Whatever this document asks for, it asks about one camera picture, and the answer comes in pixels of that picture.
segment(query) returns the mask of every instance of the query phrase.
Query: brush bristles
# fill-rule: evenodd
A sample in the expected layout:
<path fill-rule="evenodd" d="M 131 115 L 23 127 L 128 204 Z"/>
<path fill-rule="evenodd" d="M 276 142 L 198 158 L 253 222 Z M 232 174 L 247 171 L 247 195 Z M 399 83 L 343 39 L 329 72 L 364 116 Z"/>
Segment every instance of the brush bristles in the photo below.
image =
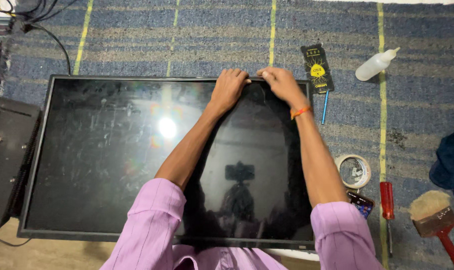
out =
<path fill-rule="evenodd" d="M 427 218 L 450 205 L 450 196 L 447 193 L 430 190 L 414 200 L 409 209 L 410 218 L 419 221 Z"/>

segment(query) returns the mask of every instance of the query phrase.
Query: red screwdriver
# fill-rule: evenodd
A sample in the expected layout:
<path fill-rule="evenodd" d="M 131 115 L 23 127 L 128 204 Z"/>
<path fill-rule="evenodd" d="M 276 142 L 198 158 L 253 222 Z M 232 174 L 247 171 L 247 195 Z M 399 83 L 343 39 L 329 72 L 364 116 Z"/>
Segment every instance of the red screwdriver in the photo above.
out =
<path fill-rule="evenodd" d="M 380 183 L 380 197 L 382 199 L 382 216 L 387 220 L 387 239 L 389 242 L 389 256 L 392 257 L 392 232 L 390 229 L 390 220 L 394 219 L 393 215 L 393 191 L 391 182 Z"/>

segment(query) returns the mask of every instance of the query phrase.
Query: blue pen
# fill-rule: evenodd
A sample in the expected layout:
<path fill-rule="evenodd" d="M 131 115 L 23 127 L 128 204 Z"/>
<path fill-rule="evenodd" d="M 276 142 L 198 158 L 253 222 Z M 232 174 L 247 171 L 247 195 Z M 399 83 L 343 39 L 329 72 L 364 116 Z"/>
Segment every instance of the blue pen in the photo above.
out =
<path fill-rule="evenodd" d="M 325 103 L 323 105 L 322 125 L 325 122 L 325 111 L 327 110 L 327 99 L 329 98 L 329 91 L 325 94 Z"/>

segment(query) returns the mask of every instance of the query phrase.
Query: white bottle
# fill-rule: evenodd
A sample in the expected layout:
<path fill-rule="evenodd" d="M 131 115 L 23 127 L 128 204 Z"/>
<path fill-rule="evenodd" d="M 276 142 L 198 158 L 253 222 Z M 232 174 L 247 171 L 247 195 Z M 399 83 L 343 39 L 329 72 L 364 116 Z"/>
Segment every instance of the white bottle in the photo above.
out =
<path fill-rule="evenodd" d="M 398 50 L 400 50 L 400 47 L 372 56 L 367 62 L 357 68 L 355 77 L 361 81 L 367 81 L 371 77 L 374 77 L 390 65 L 390 61 L 397 56 Z"/>

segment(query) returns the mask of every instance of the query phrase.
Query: orange wrist thread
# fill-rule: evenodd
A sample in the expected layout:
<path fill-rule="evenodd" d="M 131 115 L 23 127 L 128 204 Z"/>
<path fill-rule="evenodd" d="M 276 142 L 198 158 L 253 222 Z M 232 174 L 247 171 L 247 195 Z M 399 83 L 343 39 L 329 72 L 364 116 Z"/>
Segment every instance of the orange wrist thread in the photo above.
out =
<path fill-rule="evenodd" d="M 307 107 L 304 107 L 304 108 L 301 108 L 300 110 L 298 110 L 297 112 L 294 112 L 292 109 L 290 110 L 290 119 L 291 120 L 294 120 L 294 118 L 296 118 L 297 116 L 299 116 L 300 114 L 303 114 L 303 113 L 306 113 L 308 111 L 312 111 L 312 106 L 307 106 Z"/>

